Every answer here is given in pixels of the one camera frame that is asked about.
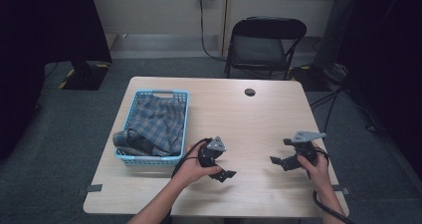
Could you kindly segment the black folding chair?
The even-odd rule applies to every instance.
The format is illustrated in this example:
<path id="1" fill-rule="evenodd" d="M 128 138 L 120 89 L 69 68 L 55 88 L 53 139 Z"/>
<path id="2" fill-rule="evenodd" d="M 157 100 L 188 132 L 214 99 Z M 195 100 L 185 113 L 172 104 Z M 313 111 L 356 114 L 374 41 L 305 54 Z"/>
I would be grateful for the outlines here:
<path id="1" fill-rule="evenodd" d="M 249 17 L 233 28 L 226 58 L 225 74 L 231 69 L 282 72 L 290 68 L 298 43 L 307 32 L 305 23 L 293 18 Z"/>

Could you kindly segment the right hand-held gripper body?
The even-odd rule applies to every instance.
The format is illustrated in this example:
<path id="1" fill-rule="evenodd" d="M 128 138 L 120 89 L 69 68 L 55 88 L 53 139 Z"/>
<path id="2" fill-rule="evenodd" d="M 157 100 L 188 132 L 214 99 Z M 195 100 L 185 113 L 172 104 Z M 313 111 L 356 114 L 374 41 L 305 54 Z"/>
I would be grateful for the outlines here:
<path id="1" fill-rule="evenodd" d="M 292 144 L 297 154 L 302 155 L 309 162 L 314 162 L 317 158 L 317 150 L 313 145 L 313 140 L 324 137 L 326 137 L 324 132 L 299 130 L 292 138 Z"/>

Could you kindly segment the person's right hand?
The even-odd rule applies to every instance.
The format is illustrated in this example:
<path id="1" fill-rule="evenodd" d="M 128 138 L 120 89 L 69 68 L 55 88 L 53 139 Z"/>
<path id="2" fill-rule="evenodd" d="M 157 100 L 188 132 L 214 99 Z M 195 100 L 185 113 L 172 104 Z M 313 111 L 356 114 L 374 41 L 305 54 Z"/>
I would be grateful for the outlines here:
<path id="1" fill-rule="evenodd" d="M 302 155 L 298 156 L 298 161 L 310 174 L 316 192 L 323 195 L 332 191 L 328 173 L 328 160 L 325 158 L 324 154 L 320 152 L 320 147 L 316 143 L 313 142 L 313 146 L 318 150 L 316 161 L 311 163 Z"/>

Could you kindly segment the blue plaid cloth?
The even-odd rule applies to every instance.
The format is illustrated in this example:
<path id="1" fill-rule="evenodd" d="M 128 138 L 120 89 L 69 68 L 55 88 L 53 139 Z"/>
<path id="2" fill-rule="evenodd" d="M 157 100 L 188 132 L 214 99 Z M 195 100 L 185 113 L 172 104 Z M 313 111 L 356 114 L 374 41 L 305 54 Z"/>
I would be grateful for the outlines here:
<path id="1" fill-rule="evenodd" d="M 176 98 L 141 96 L 125 128 L 116 132 L 116 148 L 135 156 L 177 156 L 181 152 L 186 105 Z"/>

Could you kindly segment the light blue plastic basket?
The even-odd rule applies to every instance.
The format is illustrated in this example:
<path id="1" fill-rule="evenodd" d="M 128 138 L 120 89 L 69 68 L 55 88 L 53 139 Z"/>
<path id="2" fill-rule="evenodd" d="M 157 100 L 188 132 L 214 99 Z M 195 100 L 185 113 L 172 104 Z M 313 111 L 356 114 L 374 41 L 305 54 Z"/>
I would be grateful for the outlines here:
<path id="1" fill-rule="evenodd" d="M 132 102 L 128 108 L 128 112 L 123 123 L 122 131 L 125 128 L 127 123 L 128 116 L 132 110 L 137 106 L 138 99 L 141 96 L 153 95 L 160 98 L 176 98 L 180 102 L 183 102 L 186 105 L 185 108 L 185 122 L 183 130 L 183 140 L 181 145 L 181 152 L 177 156 L 135 156 L 124 152 L 115 147 L 114 155 L 119 158 L 125 165 L 175 165 L 183 156 L 185 148 L 185 133 L 187 127 L 187 118 L 188 118 L 188 107 L 189 107 L 189 93 L 187 91 L 177 91 L 177 90 L 137 90 L 134 93 Z"/>

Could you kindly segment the person's left hand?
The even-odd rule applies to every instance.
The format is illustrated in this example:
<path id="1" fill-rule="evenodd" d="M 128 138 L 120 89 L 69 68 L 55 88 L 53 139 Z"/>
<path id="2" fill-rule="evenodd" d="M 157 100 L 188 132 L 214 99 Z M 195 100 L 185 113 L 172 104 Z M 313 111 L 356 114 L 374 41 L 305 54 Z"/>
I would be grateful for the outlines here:
<path id="1" fill-rule="evenodd" d="M 178 189 L 184 189 L 193 182 L 196 182 L 203 176 L 216 174 L 222 170 L 218 165 L 211 167 L 202 167 L 198 160 L 198 151 L 204 145 L 201 142 L 192 148 L 188 157 L 181 164 L 176 174 L 171 178 L 170 184 Z"/>

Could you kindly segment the black floor stand base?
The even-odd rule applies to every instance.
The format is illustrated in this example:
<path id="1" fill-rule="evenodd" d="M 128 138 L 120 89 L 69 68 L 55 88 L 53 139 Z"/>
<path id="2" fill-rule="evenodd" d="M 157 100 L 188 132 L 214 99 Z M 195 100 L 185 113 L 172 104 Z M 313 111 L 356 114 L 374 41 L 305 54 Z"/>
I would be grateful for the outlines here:
<path id="1" fill-rule="evenodd" d="M 299 82 L 306 92 L 329 92 L 330 87 L 324 70 L 310 67 L 293 68 L 292 78 Z"/>

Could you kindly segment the black stand base yellow tape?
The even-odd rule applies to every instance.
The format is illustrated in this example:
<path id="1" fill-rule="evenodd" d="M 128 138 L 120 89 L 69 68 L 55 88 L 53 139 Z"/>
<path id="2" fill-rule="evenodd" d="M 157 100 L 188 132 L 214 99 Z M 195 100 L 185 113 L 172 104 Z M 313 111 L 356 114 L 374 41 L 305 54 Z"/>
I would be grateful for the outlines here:
<path id="1" fill-rule="evenodd" d="M 97 91 L 109 70 L 109 65 L 71 61 L 72 69 L 59 84 L 62 90 Z"/>

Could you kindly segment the grey upright panel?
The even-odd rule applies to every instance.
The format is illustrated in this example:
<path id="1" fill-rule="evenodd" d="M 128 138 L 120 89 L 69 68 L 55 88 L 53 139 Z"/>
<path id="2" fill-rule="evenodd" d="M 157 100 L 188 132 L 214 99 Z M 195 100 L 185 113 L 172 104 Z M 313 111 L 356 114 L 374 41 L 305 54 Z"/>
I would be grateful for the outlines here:
<path id="1" fill-rule="evenodd" d="M 313 66 L 330 70 L 335 63 L 354 0 L 333 0 L 325 31 L 316 51 Z"/>

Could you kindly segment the black tripod legs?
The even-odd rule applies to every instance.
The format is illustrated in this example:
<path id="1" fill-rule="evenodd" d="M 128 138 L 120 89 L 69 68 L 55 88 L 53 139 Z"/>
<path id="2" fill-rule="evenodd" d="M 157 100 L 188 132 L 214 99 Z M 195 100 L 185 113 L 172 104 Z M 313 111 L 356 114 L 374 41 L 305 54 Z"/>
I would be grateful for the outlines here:
<path id="1" fill-rule="evenodd" d="M 317 108 L 325 104 L 329 104 L 323 126 L 320 129 L 321 131 L 327 132 L 332 111 L 337 100 L 345 101 L 349 106 L 355 107 L 364 114 L 367 119 L 367 125 L 364 128 L 367 131 L 372 133 L 384 133 L 386 131 L 383 122 L 355 85 L 341 85 L 332 92 L 329 92 L 326 96 L 310 103 L 312 112 L 315 112 Z"/>

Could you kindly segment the dark curtain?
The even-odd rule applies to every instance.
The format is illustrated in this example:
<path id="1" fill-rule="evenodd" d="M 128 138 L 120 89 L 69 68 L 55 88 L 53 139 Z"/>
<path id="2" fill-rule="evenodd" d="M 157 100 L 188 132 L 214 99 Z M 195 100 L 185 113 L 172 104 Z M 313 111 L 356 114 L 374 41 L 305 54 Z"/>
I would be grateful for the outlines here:
<path id="1" fill-rule="evenodd" d="M 0 161 L 14 151 L 54 62 L 110 62 L 94 0 L 0 0 Z"/>
<path id="2" fill-rule="evenodd" d="M 355 0 L 339 60 L 422 179 L 422 0 Z"/>

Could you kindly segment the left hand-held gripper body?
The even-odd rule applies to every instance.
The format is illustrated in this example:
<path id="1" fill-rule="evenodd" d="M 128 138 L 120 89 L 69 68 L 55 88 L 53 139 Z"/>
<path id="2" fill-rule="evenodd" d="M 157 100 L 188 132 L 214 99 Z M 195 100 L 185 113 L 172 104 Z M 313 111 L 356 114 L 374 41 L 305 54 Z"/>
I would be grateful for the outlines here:
<path id="1" fill-rule="evenodd" d="M 220 136 L 208 138 L 198 151 L 198 159 L 202 167 L 215 165 L 215 160 L 226 151 Z"/>

